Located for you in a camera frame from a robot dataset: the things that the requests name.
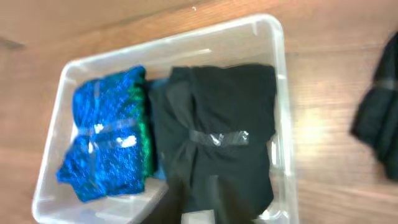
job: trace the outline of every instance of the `blue glittery cloth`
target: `blue glittery cloth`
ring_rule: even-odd
[[[132,86],[143,85],[144,75],[138,66],[87,81],[75,91],[72,109],[79,133],[57,179],[69,183],[82,202],[144,191],[144,155],[135,125],[143,102],[131,97],[132,91],[143,93]]]

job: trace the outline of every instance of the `clear tape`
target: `clear tape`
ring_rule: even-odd
[[[117,137],[114,140],[94,142],[90,141],[88,145],[88,153],[92,153],[97,149],[113,149],[113,148],[125,148],[133,147],[137,144],[137,137],[130,135],[127,137]]]
[[[398,82],[393,79],[378,80],[373,83],[373,87],[398,91]]]
[[[94,134],[105,133],[105,132],[115,131],[118,129],[132,127],[135,126],[136,123],[137,122],[135,119],[124,119],[109,123],[107,125],[95,124],[93,127],[90,128],[79,128],[78,134],[92,136]]]
[[[249,144],[249,133],[247,131],[235,131],[224,134],[205,134],[200,131],[190,130],[190,139],[206,146],[243,146]]]

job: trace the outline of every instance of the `black object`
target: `black object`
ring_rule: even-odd
[[[209,177],[222,177],[256,218],[272,202],[266,142],[275,133],[272,66],[174,68],[168,83],[150,92],[155,144],[167,177],[177,175],[191,194],[184,212],[213,209]],[[247,131],[249,144],[209,146],[205,134]]]
[[[374,149],[387,177],[398,180],[398,33],[384,49],[351,133]]]
[[[217,224],[253,224],[249,212],[237,198],[233,186],[218,176],[209,181],[211,204]],[[154,208],[146,208],[140,224],[181,224],[183,206],[187,200],[187,186],[177,176],[169,179],[169,189]]]

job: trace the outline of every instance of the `clear plastic bin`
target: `clear plastic bin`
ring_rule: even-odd
[[[70,185],[58,184],[55,172],[76,135],[71,102],[84,81],[142,64],[148,79],[169,75],[173,66],[242,63],[273,65],[277,71],[277,134],[269,142],[270,175],[275,192],[271,206],[260,216],[266,223],[298,223],[284,36],[277,19],[258,14],[69,62],[62,71],[44,156],[32,204],[40,223],[127,223],[147,205],[164,183],[148,179],[140,195],[80,202]],[[212,223],[212,212],[184,215],[187,223]]]

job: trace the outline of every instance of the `wooden surface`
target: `wooden surface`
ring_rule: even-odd
[[[284,28],[302,223],[396,223],[398,184],[349,134],[389,34],[396,0],[210,1],[51,44],[0,52],[0,217],[30,212],[61,69],[73,58],[253,13]]]
[[[29,47],[176,10],[199,1],[201,0],[2,0],[0,37]]]

